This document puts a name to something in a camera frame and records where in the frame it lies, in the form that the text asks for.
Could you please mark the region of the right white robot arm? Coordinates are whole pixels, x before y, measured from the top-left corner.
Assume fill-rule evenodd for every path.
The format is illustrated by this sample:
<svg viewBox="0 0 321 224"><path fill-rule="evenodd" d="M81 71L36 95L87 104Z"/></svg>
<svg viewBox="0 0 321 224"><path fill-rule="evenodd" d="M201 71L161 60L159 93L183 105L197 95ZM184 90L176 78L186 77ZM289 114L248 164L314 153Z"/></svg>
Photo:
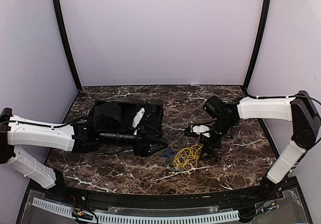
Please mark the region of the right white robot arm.
<svg viewBox="0 0 321 224"><path fill-rule="evenodd" d="M222 138L241 121L263 121L273 141L276 141L275 134L278 131L272 130L271 123L288 125L286 135L289 141L283 149L277 147L279 155L256 189L256 197L266 201L305 155L320 143L320 113L316 107L319 103L305 90L285 96L246 95L231 101L224 101L214 95L203 105L204 111L213 120L193 128L200 135L200 156L213 156L222 147Z"/></svg>

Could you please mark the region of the black three-compartment bin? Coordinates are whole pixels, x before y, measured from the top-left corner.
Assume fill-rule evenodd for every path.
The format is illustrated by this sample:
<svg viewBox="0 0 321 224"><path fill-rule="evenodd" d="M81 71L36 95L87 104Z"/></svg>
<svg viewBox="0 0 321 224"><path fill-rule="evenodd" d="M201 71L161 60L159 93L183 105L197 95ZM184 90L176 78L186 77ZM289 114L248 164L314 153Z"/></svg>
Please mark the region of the black three-compartment bin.
<svg viewBox="0 0 321 224"><path fill-rule="evenodd" d="M136 113L144 107L147 120L138 134L161 138L163 106L144 102L98 100L90 110L90 127L98 134L113 133L133 135L132 122Z"/></svg>

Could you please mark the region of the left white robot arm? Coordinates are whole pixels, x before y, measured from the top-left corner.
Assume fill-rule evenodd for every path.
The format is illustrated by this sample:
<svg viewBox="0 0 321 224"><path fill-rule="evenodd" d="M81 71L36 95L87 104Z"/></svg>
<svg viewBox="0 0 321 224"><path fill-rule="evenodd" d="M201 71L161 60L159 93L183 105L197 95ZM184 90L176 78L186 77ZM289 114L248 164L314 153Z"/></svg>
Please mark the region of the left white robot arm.
<svg viewBox="0 0 321 224"><path fill-rule="evenodd" d="M95 102L88 115L65 124L27 120L1 112L1 164L12 166L37 182L60 202L71 197L63 174L28 154L23 145L73 153L98 151L103 145L132 147L136 156L148 157L168 147L162 134L163 106L118 101Z"/></svg>

